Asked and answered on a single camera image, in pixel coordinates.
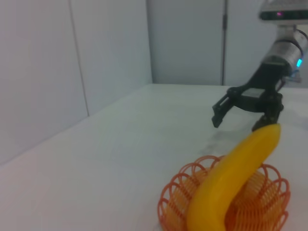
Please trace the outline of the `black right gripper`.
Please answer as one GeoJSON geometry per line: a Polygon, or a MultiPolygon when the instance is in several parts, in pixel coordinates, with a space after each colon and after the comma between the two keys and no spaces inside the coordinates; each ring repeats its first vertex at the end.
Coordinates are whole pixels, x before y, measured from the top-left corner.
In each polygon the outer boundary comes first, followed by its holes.
{"type": "Polygon", "coordinates": [[[242,110],[263,113],[253,125],[252,130],[277,124],[281,109],[270,109],[277,104],[276,85],[286,71],[285,64],[261,64],[247,83],[239,87],[230,87],[226,94],[213,105],[212,123],[218,128],[224,116],[236,106],[242,110]]]}

